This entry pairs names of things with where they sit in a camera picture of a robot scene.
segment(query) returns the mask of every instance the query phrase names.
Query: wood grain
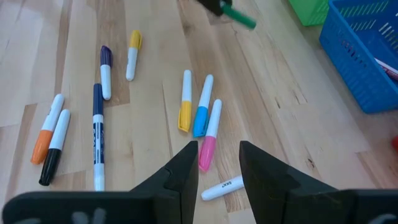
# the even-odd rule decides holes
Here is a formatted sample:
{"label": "wood grain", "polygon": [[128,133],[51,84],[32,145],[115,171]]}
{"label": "wood grain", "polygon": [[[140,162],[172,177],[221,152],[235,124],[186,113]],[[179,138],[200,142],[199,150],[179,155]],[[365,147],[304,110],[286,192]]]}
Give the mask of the wood grain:
{"label": "wood grain", "polygon": [[[209,109],[223,101],[194,223],[255,222],[244,189],[210,202],[200,197],[241,173],[240,140],[340,189],[396,188],[397,112],[360,110],[320,46],[322,27],[301,26],[287,0],[235,0],[234,7],[254,17],[256,29],[214,17],[194,0],[0,1],[0,204],[33,190],[93,190],[92,92],[102,45],[114,56],[104,109],[106,190],[132,189],[193,139],[177,129],[186,69],[192,121],[208,74]],[[143,41],[128,82],[135,29]],[[72,115],[55,180],[43,187],[42,166],[29,160],[57,93]]]}

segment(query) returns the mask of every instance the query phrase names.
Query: purple marker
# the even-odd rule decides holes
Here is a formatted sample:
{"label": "purple marker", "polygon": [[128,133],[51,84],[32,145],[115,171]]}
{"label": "purple marker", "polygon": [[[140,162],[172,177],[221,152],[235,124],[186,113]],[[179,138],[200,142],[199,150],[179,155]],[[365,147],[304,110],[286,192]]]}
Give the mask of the purple marker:
{"label": "purple marker", "polygon": [[111,67],[112,51],[107,46],[101,48],[101,84],[102,96],[105,100],[111,98]]}

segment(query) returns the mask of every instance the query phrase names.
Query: orange marker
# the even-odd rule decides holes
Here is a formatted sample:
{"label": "orange marker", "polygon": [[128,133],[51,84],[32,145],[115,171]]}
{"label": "orange marker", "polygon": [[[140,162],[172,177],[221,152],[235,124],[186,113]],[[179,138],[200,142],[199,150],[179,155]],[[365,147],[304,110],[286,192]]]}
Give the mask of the orange marker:
{"label": "orange marker", "polygon": [[63,100],[64,97],[58,94],[52,102],[50,112],[45,118],[42,130],[39,133],[35,148],[33,149],[32,159],[30,160],[33,164],[42,163],[49,151],[52,134],[54,133],[55,125],[57,125],[58,117],[61,113]]}

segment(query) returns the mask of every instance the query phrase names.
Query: pink marker cap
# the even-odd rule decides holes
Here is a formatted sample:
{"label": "pink marker cap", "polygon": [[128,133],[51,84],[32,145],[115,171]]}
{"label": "pink marker cap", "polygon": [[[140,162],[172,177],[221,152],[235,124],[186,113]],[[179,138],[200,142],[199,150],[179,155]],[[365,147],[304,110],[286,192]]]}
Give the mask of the pink marker cap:
{"label": "pink marker cap", "polygon": [[214,101],[213,109],[211,110],[210,120],[206,131],[205,140],[200,148],[199,168],[203,172],[207,172],[211,161],[213,160],[214,150],[216,149],[216,138],[218,132],[218,124],[221,116],[221,100]]}

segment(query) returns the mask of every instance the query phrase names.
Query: blue marker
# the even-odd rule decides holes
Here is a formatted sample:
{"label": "blue marker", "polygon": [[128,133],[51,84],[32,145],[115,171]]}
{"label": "blue marker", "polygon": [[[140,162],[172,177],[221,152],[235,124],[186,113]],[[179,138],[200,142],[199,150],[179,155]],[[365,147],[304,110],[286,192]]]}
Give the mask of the blue marker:
{"label": "blue marker", "polygon": [[94,189],[105,190],[104,168],[104,105],[101,84],[94,84],[93,102]]}
{"label": "blue marker", "polygon": [[206,134],[207,125],[209,123],[208,108],[211,96],[211,89],[213,88],[213,76],[207,75],[203,90],[200,95],[200,101],[193,123],[193,137],[203,137]]}

